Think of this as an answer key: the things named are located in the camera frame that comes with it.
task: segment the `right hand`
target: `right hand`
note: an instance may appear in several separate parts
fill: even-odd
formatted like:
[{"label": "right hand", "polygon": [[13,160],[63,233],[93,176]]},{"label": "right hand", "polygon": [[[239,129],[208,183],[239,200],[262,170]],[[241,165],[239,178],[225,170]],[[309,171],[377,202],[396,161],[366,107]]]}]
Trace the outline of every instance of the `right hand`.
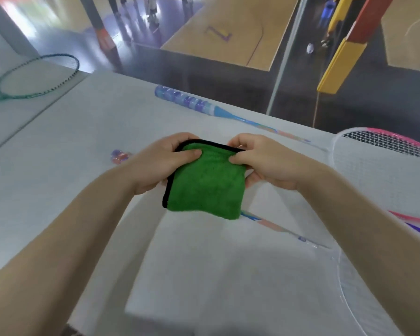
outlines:
[{"label": "right hand", "polygon": [[327,169],[326,165],[263,135],[241,133],[227,145],[246,150],[229,158],[232,164],[245,164],[253,168],[246,178],[246,188],[266,180],[283,189],[295,190],[298,185],[311,182],[319,171]]}]

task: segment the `gym floor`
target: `gym floor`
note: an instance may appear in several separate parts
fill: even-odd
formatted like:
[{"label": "gym floor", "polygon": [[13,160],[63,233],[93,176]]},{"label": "gym floor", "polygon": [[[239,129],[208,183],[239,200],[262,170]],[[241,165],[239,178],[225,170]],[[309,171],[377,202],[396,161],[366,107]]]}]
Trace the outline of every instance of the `gym floor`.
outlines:
[{"label": "gym floor", "polygon": [[[108,68],[265,113],[298,0],[193,1],[157,0],[152,26],[143,0],[117,0],[121,17],[108,0],[94,0],[117,45],[107,54],[79,0],[0,4],[40,54],[71,53],[87,72]],[[308,0],[271,114],[332,133],[369,126],[420,141],[420,0],[393,1],[336,95],[316,91],[332,53],[319,44],[324,4]]]}]

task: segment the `green towel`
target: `green towel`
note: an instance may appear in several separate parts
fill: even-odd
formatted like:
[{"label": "green towel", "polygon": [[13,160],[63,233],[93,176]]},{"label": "green towel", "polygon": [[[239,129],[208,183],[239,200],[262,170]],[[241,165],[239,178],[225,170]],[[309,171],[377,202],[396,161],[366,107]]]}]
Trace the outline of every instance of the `green towel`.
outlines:
[{"label": "green towel", "polygon": [[204,211],[225,219],[238,219],[245,190],[245,165],[229,157],[242,150],[201,139],[181,143],[177,151],[202,150],[198,160],[168,177],[163,207],[171,211]]}]

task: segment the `white badminton racket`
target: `white badminton racket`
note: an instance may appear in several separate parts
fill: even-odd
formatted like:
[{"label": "white badminton racket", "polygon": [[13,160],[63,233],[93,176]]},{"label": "white badminton racket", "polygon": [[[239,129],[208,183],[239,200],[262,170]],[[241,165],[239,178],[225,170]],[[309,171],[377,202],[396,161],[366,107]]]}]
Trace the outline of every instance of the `white badminton racket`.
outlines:
[{"label": "white badminton racket", "polygon": [[331,141],[329,163],[395,216],[420,223],[420,142],[382,129],[353,128]]}]

